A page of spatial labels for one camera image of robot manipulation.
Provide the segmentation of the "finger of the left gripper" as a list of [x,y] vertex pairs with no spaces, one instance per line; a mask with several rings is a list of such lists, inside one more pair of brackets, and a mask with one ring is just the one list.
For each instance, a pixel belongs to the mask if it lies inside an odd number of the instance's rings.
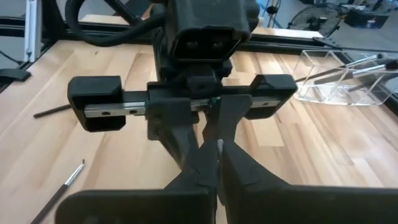
[[217,149],[218,140],[222,140],[224,146],[236,144],[234,139],[237,125],[251,106],[251,95],[221,95],[213,101],[206,112],[203,148]]
[[151,100],[147,105],[147,137],[160,141],[179,168],[198,149],[189,99]]

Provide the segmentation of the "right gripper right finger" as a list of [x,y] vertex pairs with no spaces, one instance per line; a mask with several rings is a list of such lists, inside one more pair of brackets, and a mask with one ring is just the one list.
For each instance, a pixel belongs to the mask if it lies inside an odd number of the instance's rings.
[[289,184],[237,144],[220,169],[229,224],[398,224],[398,189]]

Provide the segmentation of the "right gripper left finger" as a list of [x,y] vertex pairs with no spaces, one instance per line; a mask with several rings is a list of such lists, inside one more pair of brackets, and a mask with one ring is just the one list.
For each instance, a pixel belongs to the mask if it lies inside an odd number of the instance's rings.
[[71,194],[58,206],[55,224],[215,224],[217,152],[215,140],[205,141],[164,189]]

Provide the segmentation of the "clear acrylic container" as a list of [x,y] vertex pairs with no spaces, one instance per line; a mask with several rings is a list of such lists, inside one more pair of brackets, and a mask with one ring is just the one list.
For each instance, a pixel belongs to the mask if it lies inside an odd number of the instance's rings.
[[[293,76],[296,79],[307,78],[310,75],[331,70],[372,55],[377,54],[336,50],[304,50],[300,54],[294,67]],[[381,105],[391,95],[398,93],[398,69],[321,85],[315,85],[314,81],[385,64],[389,59],[398,60],[398,58],[391,57],[387,54],[385,55],[386,57],[382,59],[363,63],[351,68],[341,68],[337,72],[322,77],[296,82],[298,90],[294,97],[301,101],[323,103],[327,105]]]

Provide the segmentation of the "black floor fan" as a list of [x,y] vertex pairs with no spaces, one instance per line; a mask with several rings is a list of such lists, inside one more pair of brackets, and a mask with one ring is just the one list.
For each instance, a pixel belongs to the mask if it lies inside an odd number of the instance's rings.
[[287,29],[319,32],[329,37],[339,29],[343,12],[332,3],[314,4],[297,13],[288,23]]

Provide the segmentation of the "silver aluminium bracket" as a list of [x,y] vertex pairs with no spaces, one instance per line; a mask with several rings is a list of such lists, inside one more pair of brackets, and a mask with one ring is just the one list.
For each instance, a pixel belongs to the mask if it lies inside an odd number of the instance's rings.
[[35,62],[41,52],[42,0],[26,0],[24,61]]

